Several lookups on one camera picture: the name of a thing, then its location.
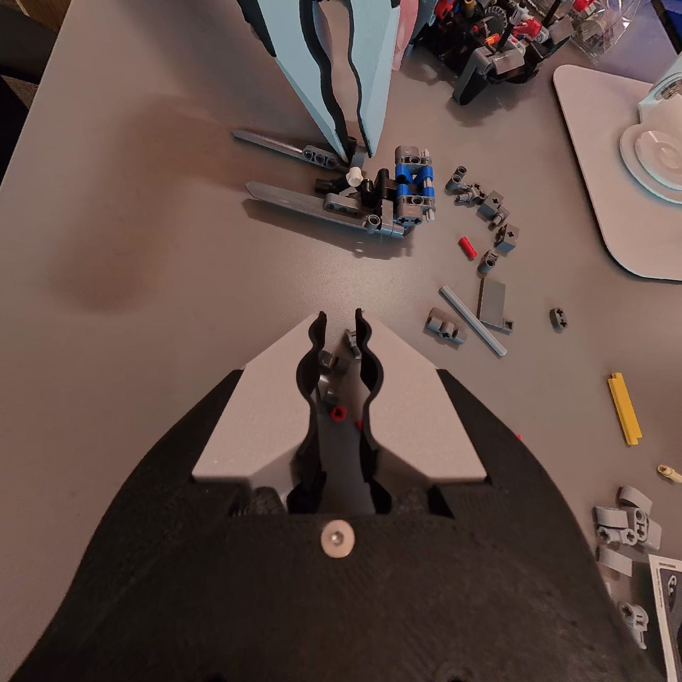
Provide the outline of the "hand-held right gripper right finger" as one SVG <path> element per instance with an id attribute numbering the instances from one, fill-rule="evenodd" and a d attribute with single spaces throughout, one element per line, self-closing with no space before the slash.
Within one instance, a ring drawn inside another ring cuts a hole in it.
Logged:
<path id="1" fill-rule="evenodd" d="M 488 473 L 438 368 L 373 313 L 356 309 L 362 406 L 360 466 L 374 510 L 434 487 L 482 483 Z"/>

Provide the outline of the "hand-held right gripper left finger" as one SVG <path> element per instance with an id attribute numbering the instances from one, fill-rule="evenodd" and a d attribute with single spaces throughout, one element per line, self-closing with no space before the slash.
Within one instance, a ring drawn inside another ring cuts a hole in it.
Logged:
<path id="1" fill-rule="evenodd" d="M 247 363 L 192 476 L 272 488 L 289 512 L 318 511 L 326 473 L 314 392 L 327 317 L 311 314 Z"/>

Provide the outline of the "dark grey lego blade panel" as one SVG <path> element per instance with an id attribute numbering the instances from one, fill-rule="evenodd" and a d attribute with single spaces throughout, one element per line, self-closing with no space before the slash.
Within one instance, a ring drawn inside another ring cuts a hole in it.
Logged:
<path id="1" fill-rule="evenodd" d="M 369 155 L 363 144 L 351 137 L 351 161 L 345 161 L 335 151 L 317 147 L 310 143 L 296 145 L 290 142 L 280 141 L 270 136 L 254 132 L 252 130 L 233 130 L 234 138 L 254 143 L 261 147 L 283 153 L 295 159 L 319 166 L 327 170 L 348 170 L 351 166 L 362 168 Z"/>

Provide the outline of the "dark grey lego lever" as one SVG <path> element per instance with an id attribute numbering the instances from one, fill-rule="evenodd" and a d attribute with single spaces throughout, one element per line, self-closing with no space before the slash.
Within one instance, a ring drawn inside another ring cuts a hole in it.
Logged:
<path id="1" fill-rule="evenodd" d="M 345 357 L 339 357 L 328 351 L 319 353 L 320 377 L 318 392 L 320 400 L 328 407 L 340 404 L 340 392 L 351 362 Z"/>

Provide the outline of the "blue grey lego assembly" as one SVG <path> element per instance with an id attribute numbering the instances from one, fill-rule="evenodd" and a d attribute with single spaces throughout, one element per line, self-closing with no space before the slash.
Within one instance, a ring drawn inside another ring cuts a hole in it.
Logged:
<path id="1" fill-rule="evenodd" d="M 404 239 L 435 218 L 432 159 L 427 150 L 398 146 L 395 172 L 381 168 L 374 179 L 365 174 L 360 157 L 332 180 L 318 178 L 314 195 L 260 182 L 248 182 L 250 197 L 304 216 L 348 226 L 367 234 Z"/>

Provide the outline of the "grey double lego connector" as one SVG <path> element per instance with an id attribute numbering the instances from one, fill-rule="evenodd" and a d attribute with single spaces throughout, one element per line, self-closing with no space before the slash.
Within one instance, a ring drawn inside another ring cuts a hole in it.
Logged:
<path id="1" fill-rule="evenodd" d="M 433 307 L 429 311 L 425 328 L 453 345 L 464 345 L 467 340 L 466 331 L 460 326 L 459 322 L 438 307 Z"/>

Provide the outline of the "light grey lego axle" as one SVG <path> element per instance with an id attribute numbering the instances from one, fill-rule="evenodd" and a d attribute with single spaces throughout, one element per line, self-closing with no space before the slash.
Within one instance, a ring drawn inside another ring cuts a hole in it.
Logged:
<path id="1" fill-rule="evenodd" d="M 448 304 L 459 314 L 460 317 L 469 325 L 470 328 L 496 353 L 498 357 L 504 357 L 507 349 L 489 331 L 473 312 L 463 303 L 463 301 L 447 285 L 439 288 L 439 294 Z"/>

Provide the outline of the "dark grey flat lego tile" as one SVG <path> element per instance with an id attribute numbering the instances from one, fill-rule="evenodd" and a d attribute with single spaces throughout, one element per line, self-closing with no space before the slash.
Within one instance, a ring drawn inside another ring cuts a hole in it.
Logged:
<path id="1" fill-rule="evenodd" d="M 502 282 L 490 276 L 484 277 L 481 281 L 477 318 L 486 328 L 510 335 L 514 330 L 514 322 L 504 315 L 506 290 L 507 287 Z"/>

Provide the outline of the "flat light grey lego piece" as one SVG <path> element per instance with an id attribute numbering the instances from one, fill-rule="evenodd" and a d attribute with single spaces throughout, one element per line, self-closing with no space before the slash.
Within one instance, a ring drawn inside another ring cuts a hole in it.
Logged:
<path id="1" fill-rule="evenodd" d="M 609 570 L 627 576 L 633 576 L 633 561 L 628 556 L 606 546 L 596 548 L 597 562 Z"/>

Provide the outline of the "person's left hand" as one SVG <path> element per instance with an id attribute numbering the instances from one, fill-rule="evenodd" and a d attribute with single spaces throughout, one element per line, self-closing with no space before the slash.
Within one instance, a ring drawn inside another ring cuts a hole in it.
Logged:
<path id="1" fill-rule="evenodd" d="M 405 49 L 415 28 L 418 12 L 418 1 L 403 0 L 400 2 L 400 15 L 397 25 L 393 61 L 391 65 L 393 71 L 398 71 L 400 69 L 402 59 L 405 54 Z"/>

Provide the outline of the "clear plastic parts bag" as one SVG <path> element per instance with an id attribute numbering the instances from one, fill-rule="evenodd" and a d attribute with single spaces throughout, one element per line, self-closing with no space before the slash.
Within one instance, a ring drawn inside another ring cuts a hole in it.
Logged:
<path id="1" fill-rule="evenodd" d="M 641 1 L 560 1 L 556 17 L 568 18 L 572 43 L 596 64 L 635 18 Z"/>

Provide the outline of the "dark grey chair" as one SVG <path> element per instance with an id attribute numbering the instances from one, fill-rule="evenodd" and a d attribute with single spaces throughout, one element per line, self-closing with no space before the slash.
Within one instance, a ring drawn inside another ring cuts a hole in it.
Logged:
<path id="1" fill-rule="evenodd" d="M 56 38 L 56 32 L 1 5 L 1 75 L 39 85 Z"/>

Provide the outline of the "sticker sheet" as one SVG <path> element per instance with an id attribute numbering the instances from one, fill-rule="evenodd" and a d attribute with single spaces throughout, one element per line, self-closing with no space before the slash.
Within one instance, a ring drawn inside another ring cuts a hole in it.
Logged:
<path id="1" fill-rule="evenodd" d="M 667 681 L 681 681 L 681 560 L 649 555 Z"/>

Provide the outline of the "white rounded base plate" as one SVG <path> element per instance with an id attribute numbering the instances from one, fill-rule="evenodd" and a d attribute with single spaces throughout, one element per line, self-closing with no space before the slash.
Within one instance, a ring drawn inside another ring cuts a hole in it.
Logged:
<path id="1" fill-rule="evenodd" d="M 643 187 L 619 149 L 653 84 L 576 65 L 558 67 L 553 84 L 607 251 L 636 276 L 680 282 L 681 204 Z"/>

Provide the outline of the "pale stand bracket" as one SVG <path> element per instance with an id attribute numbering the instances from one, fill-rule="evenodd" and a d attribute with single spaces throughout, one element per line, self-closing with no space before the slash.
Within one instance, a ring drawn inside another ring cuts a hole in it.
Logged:
<path id="1" fill-rule="evenodd" d="M 681 204 L 681 56 L 638 103 L 639 123 L 621 135 L 631 175 L 659 198 Z"/>

